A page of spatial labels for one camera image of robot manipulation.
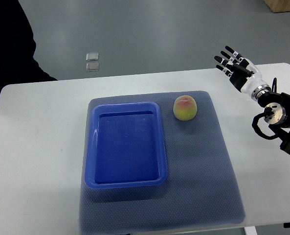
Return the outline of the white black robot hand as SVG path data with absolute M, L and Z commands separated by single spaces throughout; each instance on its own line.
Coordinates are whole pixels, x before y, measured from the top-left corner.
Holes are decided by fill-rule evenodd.
M 215 56 L 214 59 L 218 62 L 216 68 L 229 78 L 230 83 L 254 101 L 271 91 L 270 85 L 263 81 L 259 69 L 233 48 L 225 46 L 221 55 Z

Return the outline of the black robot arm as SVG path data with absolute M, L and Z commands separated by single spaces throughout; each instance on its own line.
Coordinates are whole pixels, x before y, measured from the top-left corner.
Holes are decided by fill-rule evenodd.
M 277 92 L 277 79 L 274 78 L 271 87 L 261 85 L 256 88 L 253 98 L 264 108 L 262 113 L 253 118 L 253 130 L 266 140 L 279 138 L 282 141 L 280 149 L 290 155 L 290 95 Z M 262 132 L 258 126 L 260 119 L 268 124 L 274 135 L 268 136 Z

